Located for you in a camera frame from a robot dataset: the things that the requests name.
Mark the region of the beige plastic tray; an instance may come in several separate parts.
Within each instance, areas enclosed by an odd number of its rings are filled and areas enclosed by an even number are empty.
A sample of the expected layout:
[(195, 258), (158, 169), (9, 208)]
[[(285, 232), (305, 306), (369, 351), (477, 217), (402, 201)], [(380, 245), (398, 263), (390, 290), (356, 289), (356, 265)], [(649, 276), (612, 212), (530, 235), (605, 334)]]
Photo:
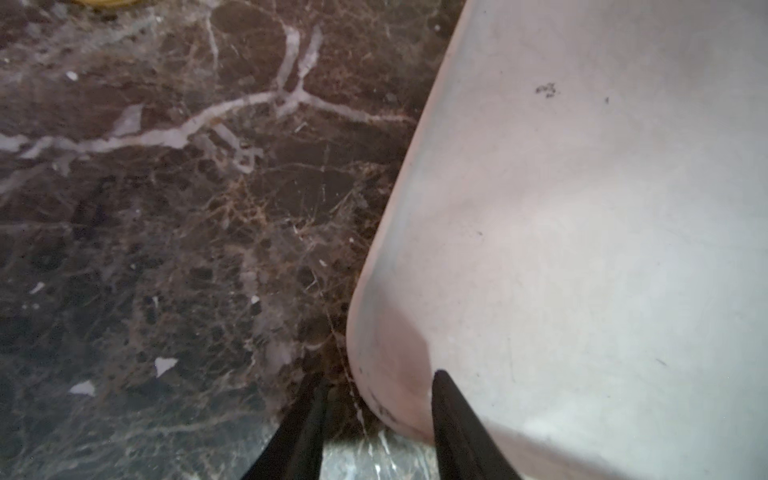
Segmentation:
[(419, 440), (447, 371), (531, 478), (765, 478), (766, 3), (467, 2), (347, 351)]

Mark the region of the short yellow glass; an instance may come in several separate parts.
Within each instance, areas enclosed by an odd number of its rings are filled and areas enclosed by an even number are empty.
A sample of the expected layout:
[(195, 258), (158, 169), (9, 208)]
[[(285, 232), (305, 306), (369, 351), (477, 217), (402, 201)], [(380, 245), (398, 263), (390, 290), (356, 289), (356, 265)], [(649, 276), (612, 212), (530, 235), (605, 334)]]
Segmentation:
[(75, 0), (76, 3), (95, 9), (120, 8), (140, 1), (141, 0)]

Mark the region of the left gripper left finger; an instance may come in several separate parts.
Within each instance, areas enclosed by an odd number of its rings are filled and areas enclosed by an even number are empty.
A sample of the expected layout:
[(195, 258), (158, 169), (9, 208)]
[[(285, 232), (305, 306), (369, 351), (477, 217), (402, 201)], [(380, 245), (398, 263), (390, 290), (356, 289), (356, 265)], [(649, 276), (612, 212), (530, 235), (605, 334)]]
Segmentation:
[(299, 395), (242, 480), (320, 478), (330, 384), (307, 375)]

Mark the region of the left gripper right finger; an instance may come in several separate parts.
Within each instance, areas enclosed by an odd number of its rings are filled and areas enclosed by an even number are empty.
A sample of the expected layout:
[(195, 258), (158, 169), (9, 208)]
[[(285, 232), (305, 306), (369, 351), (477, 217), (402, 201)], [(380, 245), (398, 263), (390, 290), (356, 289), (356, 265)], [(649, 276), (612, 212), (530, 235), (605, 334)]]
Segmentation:
[(434, 374), (431, 410), (441, 479), (522, 479), (445, 370)]

